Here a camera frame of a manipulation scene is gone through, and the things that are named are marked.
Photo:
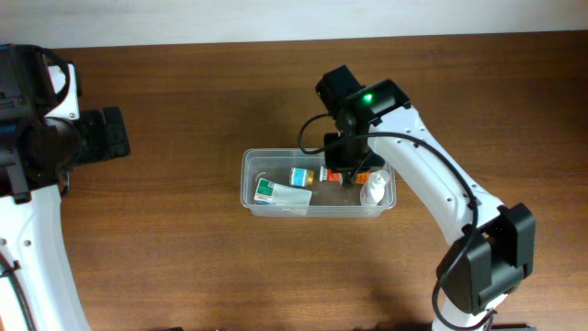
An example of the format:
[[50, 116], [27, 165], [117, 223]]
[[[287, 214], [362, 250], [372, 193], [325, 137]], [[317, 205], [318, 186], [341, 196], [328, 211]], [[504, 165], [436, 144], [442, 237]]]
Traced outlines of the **white green medicine box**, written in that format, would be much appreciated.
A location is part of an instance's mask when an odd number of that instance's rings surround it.
[[264, 205], [308, 206], [312, 192], [301, 188], [280, 185], [261, 178], [254, 191], [254, 201]]

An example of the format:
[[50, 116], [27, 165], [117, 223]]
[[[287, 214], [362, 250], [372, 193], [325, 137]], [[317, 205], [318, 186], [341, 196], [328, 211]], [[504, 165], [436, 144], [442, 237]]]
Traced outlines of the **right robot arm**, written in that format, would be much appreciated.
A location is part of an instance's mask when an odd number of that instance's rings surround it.
[[523, 203], [505, 206], [472, 179], [390, 79], [363, 86], [340, 66], [324, 74], [315, 91], [337, 129], [319, 150], [327, 167], [349, 187], [358, 174], [391, 165], [449, 244], [436, 269], [432, 329], [491, 329], [498, 305], [532, 274], [533, 213]]

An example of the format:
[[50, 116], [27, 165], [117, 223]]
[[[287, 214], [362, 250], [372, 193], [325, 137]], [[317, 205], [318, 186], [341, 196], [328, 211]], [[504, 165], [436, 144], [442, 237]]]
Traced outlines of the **small blue-label gold-cap bottle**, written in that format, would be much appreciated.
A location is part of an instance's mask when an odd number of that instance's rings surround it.
[[299, 188], [306, 188], [313, 185], [315, 179], [315, 171], [300, 168], [300, 167], [292, 167], [290, 169], [289, 175], [289, 184], [294, 187]]

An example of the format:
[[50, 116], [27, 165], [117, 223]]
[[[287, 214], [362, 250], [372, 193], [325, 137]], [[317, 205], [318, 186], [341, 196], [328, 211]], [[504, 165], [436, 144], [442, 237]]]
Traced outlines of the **clear plastic container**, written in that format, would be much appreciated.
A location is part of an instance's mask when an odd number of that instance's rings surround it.
[[[394, 169], [384, 165], [390, 175], [382, 200], [376, 206], [360, 204], [362, 186], [343, 188], [338, 181], [321, 181], [321, 168], [325, 166], [322, 154], [307, 155], [298, 149], [249, 149], [243, 154], [241, 172], [241, 203], [255, 216], [264, 217], [377, 217], [396, 203]], [[307, 205], [283, 201], [275, 202], [268, 195], [275, 183], [284, 193], [295, 187], [289, 183], [293, 168], [312, 170], [314, 183], [307, 187], [311, 192]]]

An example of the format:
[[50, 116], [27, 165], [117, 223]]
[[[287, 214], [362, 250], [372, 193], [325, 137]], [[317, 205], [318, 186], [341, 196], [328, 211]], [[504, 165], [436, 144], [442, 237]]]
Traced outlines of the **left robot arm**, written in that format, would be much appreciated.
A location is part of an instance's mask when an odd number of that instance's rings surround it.
[[71, 174], [130, 155], [117, 107], [80, 110], [74, 63], [1, 47], [1, 326], [87, 330], [62, 234]]

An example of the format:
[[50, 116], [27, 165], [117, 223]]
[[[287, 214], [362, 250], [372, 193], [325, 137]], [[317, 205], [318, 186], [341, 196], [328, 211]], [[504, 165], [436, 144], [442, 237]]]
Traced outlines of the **orange tablet tube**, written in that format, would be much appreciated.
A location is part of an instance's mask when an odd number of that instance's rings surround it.
[[[357, 184], [357, 185], [365, 184], [368, 181], [369, 176], [370, 176], [369, 172], [357, 174], [355, 177], [355, 184]], [[342, 184], [343, 183], [343, 174], [338, 173], [338, 172], [334, 172], [334, 171], [328, 169], [327, 167], [322, 166], [321, 170], [320, 170], [319, 180], [321, 182], [323, 182], [323, 181], [339, 182], [340, 184]]]

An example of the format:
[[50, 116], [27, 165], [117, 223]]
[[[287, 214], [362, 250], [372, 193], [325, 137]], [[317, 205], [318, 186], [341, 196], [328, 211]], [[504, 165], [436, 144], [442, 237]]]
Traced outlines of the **white bottle clear cap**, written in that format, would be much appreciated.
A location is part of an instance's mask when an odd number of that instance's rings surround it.
[[379, 170], [371, 173], [360, 191], [361, 205], [364, 207], [377, 206], [383, 199], [389, 182], [389, 172]]

